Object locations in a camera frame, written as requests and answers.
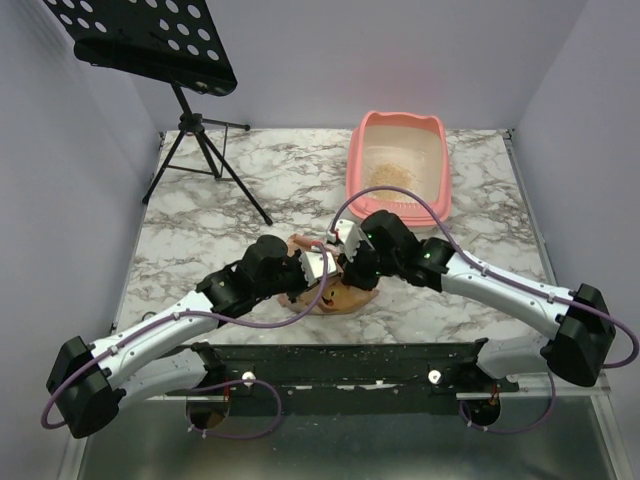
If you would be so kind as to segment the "beige cat litter bag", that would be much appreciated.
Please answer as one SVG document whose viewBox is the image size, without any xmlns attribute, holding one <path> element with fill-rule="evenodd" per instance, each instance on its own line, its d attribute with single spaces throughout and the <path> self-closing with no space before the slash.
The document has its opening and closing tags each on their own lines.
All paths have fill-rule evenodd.
<svg viewBox="0 0 640 480">
<path fill-rule="evenodd" d="M 314 238 L 293 234 L 286 241 L 288 255 L 292 256 L 298 250 L 309 251 L 314 242 Z M 314 287 L 297 296 L 294 301 L 290 300 L 286 294 L 281 294 L 277 300 L 284 308 L 293 312 L 302 312 L 311 304 L 318 291 L 319 288 Z M 342 282 L 341 275 L 338 275 L 328 279 L 327 286 L 323 290 L 320 300 L 311 309 L 311 313 L 313 315 L 346 315 L 354 313 L 371 302 L 378 294 L 378 289 L 362 290 L 354 286 L 345 285 Z"/>
</svg>

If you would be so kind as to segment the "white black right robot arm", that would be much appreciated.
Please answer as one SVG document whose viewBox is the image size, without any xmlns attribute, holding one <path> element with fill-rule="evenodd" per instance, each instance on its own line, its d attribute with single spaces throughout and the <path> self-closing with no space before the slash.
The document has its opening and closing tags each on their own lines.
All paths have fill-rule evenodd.
<svg viewBox="0 0 640 480">
<path fill-rule="evenodd" d="M 371 290 L 382 277 L 398 277 L 477 301 L 532 329 L 530 335 L 480 340 L 476 358 L 459 370 L 467 389 L 480 392 L 496 379 L 545 371 L 577 386 L 595 385 L 615 337 L 602 317 L 607 309 L 599 290 L 583 284 L 571 291 L 495 268 L 449 241 L 418 239 L 386 210 L 361 224 L 338 220 L 327 238 L 341 250 L 347 285 Z"/>
</svg>

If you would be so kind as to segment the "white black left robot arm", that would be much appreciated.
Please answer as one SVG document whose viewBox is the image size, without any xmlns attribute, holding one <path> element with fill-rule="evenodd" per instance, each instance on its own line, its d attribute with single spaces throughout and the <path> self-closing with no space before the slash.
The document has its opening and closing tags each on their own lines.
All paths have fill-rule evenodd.
<svg viewBox="0 0 640 480">
<path fill-rule="evenodd" d="M 332 255 L 320 243 L 290 253 L 282 239 L 259 237 L 240 260 L 207 275 L 163 312 L 90 343 L 79 336 L 66 341 L 46 382 L 42 427 L 66 427 L 80 439 L 108 425 L 122 407 L 161 394 L 209 395 L 240 386 L 275 394 L 253 373 L 230 376 L 211 346 L 190 341 L 221 323 L 257 329 L 259 323 L 245 316 L 260 302 L 321 294 L 334 272 Z"/>
</svg>

